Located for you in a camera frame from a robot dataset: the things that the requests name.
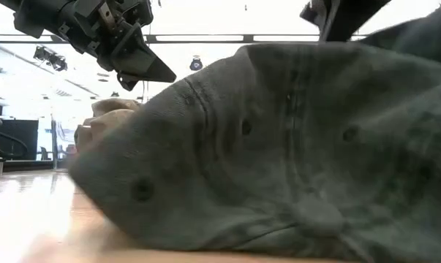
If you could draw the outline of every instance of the fluorescent light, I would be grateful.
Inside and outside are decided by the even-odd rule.
[[[157,41],[169,42],[196,42],[196,41],[243,41],[243,36],[237,35],[211,35],[211,36],[196,36],[196,35],[183,35],[183,36],[156,36]]]
[[[316,42],[319,40],[319,36],[281,36],[281,35],[269,35],[269,36],[254,36],[253,40],[258,42]]]
[[[42,36],[39,39],[30,37],[27,35],[23,36],[0,36],[0,42],[50,42],[51,36]]]
[[[352,36],[352,38],[351,38],[351,40],[352,41],[357,41],[357,40],[360,40],[360,39],[364,39],[366,36]]]

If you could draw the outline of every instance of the wooden table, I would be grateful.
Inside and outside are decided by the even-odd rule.
[[[238,254],[137,249],[64,172],[0,177],[0,263],[306,263]]]

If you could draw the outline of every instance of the light fixture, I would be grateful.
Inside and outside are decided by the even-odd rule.
[[[189,68],[192,71],[201,70],[203,68],[203,62],[200,60],[199,56],[194,56],[194,58],[191,61],[191,65],[189,65]]]
[[[45,61],[48,66],[53,67],[57,72],[67,70],[66,58],[46,47],[37,46],[33,58],[39,61]]]
[[[241,35],[174,35],[174,36],[156,36],[158,42],[229,42],[229,41],[243,41],[243,36]]]
[[[256,42],[316,42],[320,36],[294,36],[294,35],[262,35],[254,36]]]
[[[357,41],[357,40],[360,40],[360,39],[364,39],[366,36],[352,36],[351,38],[350,38],[350,40],[352,40],[352,41]]]
[[[52,42],[50,36],[41,36],[39,39],[36,39],[34,37],[30,37],[27,35],[2,35],[0,36],[0,42],[34,42],[34,43],[49,43]]]

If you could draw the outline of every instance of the dark spot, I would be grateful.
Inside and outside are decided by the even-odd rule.
[[[295,100],[295,92],[291,91],[289,92],[289,94],[287,94],[287,101],[285,104],[285,114],[286,115],[293,115],[294,113],[294,106],[293,106],[293,101]]]
[[[298,71],[292,70],[292,72],[290,73],[290,82],[294,83],[297,78],[298,78]]]
[[[243,133],[243,135],[250,134],[251,130],[252,130],[251,123],[248,122],[247,120],[244,120],[243,123],[241,124],[241,132]]]
[[[418,172],[422,179],[429,180],[434,174],[434,162],[433,161],[422,161]]]
[[[412,160],[413,157],[410,155],[410,153],[405,149],[401,149],[396,157],[396,172],[407,172],[407,170],[410,168]]]
[[[342,134],[342,139],[345,142],[352,142],[358,136],[358,127],[351,126],[347,128]]]
[[[145,202],[154,195],[154,185],[147,178],[139,179],[132,187],[132,198]]]

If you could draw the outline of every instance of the black metal bracket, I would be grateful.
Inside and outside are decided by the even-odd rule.
[[[346,42],[391,0],[311,0],[300,16],[320,29],[320,41]]]

